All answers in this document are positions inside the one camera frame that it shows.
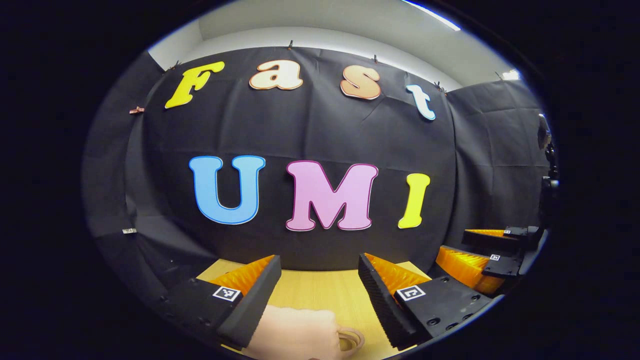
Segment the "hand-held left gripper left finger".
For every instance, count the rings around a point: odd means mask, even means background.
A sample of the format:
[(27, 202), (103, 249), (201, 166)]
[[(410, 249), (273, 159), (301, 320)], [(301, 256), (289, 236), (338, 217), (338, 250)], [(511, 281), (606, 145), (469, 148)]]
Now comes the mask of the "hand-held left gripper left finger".
[(281, 257), (270, 255), (215, 280), (190, 278), (161, 296), (161, 315), (208, 346), (242, 350), (281, 274)]

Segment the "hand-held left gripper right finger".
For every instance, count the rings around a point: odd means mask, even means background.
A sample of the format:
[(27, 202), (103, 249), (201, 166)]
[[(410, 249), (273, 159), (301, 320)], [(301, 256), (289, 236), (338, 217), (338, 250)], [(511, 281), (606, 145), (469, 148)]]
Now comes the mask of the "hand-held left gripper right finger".
[(456, 330), (494, 299), (447, 275), (435, 260), (423, 275), (361, 253), (358, 276), (387, 340), (400, 351)]

